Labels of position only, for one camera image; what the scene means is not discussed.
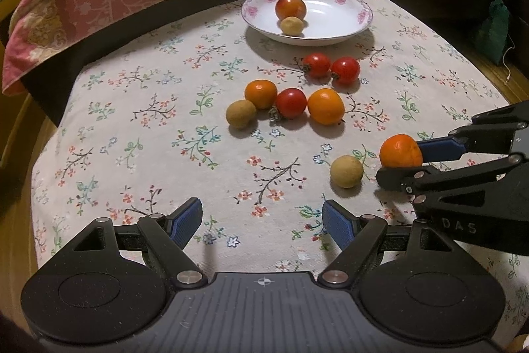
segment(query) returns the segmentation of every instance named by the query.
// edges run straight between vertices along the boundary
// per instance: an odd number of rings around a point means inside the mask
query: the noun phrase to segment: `red tomato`
[[[285,89],[277,95],[275,110],[270,112],[271,118],[277,119],[277,112],[285,118],[295,118],[300,116],[307,107],[307,98],[305,94],[295,88]]]
[[[349,56],[336,59],[331,66],[331,76],[340,85],[352,84],[359,75],[360,63]]]
[[[329,73],[330,59],[323,53],[311,53],[303,59],[303,71],[312,78],[323,78]]]

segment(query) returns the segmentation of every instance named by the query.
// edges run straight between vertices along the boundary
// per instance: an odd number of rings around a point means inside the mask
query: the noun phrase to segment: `tomato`
[[[349,56],[336,59],[331,66],[331,77],[340,85],[352,84],[359,75],[360,63]]]
[[[247,84],[244,99],[249,100],[258,110],[268,110],[276,100],[277,87],[268,80],[254,80]]]
[[[276,3],[276,16],[279,20],[287,17],[297,17],[303,20],[307,15],[307,6],[302,0],[278,0]]]
[[[378,158],[386,168],[410,168],[423,164],[423,154],[417,142],[409,135],[389,137],[380,147]]]
[[[324,78],[330,67],[331,61],[323,53],[311,53],[303,58],[303,71],[312,78]]]
[[[314,121],[322,125],[339,123],[346,112],[342,98],[333,89],[319,89],[310,95],[308,112]]]
[[[271,119],[296,118],[307,107],[305,94],[295,88],[285,89],[277,95],[276,106],[270,110]]]

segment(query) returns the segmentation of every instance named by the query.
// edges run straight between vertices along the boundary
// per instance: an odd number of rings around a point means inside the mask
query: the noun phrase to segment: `white string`
[[[507,32],[507,36],[509,37],[510,42],[512,43],[512,47],[507,48],[507,50],[505,50],[505,53],[503,54],[503,57],[502,57],[503,66],[507,69],[507,71],[509,71],[509,74],[507,74],[507,78],[503,81],[503,84],[505,84],[505,85],[507,85],[507,83],[510,80],[510,69],[505,63],[505,55],[509,52],[509,50],[512,50],[513,48],[516,48],[516,45],[514,44],[514,41],[512,40],[512,38],[509,35],[509,32]]]

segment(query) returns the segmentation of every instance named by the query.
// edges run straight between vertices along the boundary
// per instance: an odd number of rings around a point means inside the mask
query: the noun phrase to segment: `table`
[[[150,32],[78,76],[62,122],[33,169],[32,205],[39,265],[92,219],[135,223],[171,213],[190,196],[204,205],[186,253],[211,277],[215,271],[311,271],[338,253],[321,221],[324,199],[356,215],[409,223],[409,197],[379,189],[382,142],[393,134],[444,136],[474,113],[506,105],[487,80],[449,43],[389,0],[363,0],[369,30],[322,48],[331,58],[359,59],[359,82],[341,92],[342,124],[307,116],[271,124],[265,113],[232,132],[226,107],[245,85],[269,79],[306,95],[326,82],[300,70],[311,48],[273,42],[248,29],[242,2],[194,14]],[[364,166],[361,187],[329,182],[330,163],[352,154]],[[495,156],[465,155],[446,170]],[[496,334],[509,342],[525,321],[526,261],[467,247],[502,283],[508,299]]]

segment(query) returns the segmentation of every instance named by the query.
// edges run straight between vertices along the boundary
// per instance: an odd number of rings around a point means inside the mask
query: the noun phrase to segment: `white plate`
[[[303,0],[307,6],[301,36],[287,36],[276,16],[278,0],[246,0],[242,17],[250,27],[269,38],[290,45],[317,47],[337,44],[366,30],[373,12],[361,0]]]

